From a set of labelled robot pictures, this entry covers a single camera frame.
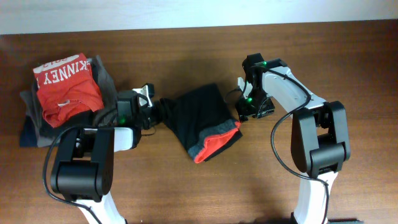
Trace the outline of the black leggings with grey-red waistband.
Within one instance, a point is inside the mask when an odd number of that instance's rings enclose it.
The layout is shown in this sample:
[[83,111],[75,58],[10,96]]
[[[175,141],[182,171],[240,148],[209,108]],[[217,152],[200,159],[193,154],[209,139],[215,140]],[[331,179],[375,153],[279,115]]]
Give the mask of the black leggings with grey-red waistband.
[[243,136],[241,123],[232,116],[215,83],[176,99],[161,98],[154,109],[157,122],[176,135],[196,164],[209,161]]

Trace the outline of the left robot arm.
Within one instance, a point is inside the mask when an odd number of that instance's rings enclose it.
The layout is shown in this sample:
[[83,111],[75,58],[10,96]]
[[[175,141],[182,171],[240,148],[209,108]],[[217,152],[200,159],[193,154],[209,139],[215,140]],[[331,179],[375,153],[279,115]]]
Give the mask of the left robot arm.
[[154,125],[151,83],[118,93],[116,113],[104,126],[78,124],[50,145],[42,171],[48,196],[77,207],[88,223],[126,223],[111,195],[114,155],[134,149]]

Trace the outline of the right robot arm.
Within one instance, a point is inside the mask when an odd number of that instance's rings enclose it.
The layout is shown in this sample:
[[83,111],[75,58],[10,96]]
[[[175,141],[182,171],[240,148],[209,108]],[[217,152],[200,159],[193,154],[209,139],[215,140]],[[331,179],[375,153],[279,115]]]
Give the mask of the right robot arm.
[[[339,171],[351,155],[346,110],[339,101],[328,102],[295,78],[281,59],[265,61],[260,53],[242,62],[241,96],[235,104],[239,120],[263,118],[277,101],[286,114],[271,131],[271,148],[279,164],[300,179],[298,202],[290,223],[329,223],[330,192]],[[289,168],[275,147],[277,128],[292,118],[290,152],[296,170]]]

